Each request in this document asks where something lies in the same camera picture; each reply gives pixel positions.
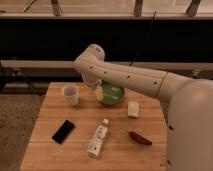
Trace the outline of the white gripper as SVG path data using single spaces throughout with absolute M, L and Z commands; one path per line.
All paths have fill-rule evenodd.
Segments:
M 97 79 L 88 74 L 83 74 L 82 79 L 83 79 L 83 82 L 90 88 L 96 88 L 97 86 L 99 86 L 101 84 L 100 79 Z M 102 101 L 102 99 L 103 99 L 103 88 L 102 87 L 99 86 L 95 90 L 95 96 L 98 101 Z

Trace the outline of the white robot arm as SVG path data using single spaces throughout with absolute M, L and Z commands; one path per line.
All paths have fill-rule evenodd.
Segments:
M 167 105 L 166 171 L 213 171 L 213 80 L 117 65 L 97 44 L 74 61 L 86 85 L 104 80 Z

